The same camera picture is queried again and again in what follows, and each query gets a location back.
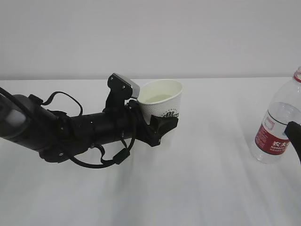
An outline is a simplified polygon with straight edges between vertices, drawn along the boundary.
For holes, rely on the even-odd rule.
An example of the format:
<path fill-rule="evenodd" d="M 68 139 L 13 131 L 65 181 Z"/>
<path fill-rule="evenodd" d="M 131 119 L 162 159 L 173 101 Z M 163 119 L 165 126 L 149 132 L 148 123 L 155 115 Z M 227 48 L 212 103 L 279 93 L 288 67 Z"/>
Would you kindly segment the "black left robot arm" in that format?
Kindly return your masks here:
<path fill-rule="evenodd" d="M 33 115 L 33 119 L 8 98 L 0 97 L 0 137 L 39 153 L 51 163 L 61 163 L 86 152 L 89 148 L 130 139 L 121 152 L 113 157 L 117 164 L 129 156 L 134 141 L 140 140 L 151 147 L 160 145 L 161 138 L 177 127 L 177 117 L 151 116 L 147 124 L 136 101 L 131 100 L 123 109 L 114 112 L 70 117 L 62 111 L 50 111 L 32 99 L 14 96 Z"/>

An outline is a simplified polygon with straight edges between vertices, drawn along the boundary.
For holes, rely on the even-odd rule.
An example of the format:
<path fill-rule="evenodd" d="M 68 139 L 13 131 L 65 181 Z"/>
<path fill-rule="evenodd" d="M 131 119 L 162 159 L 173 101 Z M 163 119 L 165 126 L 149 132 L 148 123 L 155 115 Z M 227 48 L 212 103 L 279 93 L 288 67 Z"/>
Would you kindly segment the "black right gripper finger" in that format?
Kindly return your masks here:
<path fill-rule="evenodd" d="M 285 135 L 292 143 L 292 146 L 301 161 L 301 125 L 294 121 L 289 122 L 285 129 Z"/>

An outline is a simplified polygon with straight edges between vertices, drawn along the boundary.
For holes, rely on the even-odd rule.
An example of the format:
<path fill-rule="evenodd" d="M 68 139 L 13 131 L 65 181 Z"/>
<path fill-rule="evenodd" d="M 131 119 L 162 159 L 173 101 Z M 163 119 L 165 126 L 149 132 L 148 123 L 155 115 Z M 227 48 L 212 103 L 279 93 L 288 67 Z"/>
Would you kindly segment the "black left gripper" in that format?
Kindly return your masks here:
<path fill-rule="evenodd" d="M 151 147 L 160 145 L 161 138 L 178 124 L 177 117 L 158 117 L 152 115 L 150 124 L 145 121 L 140 106 L 137 101 L 130 100 L 126 107 L 134 117 L 136 128 L 135 138 Z"/>

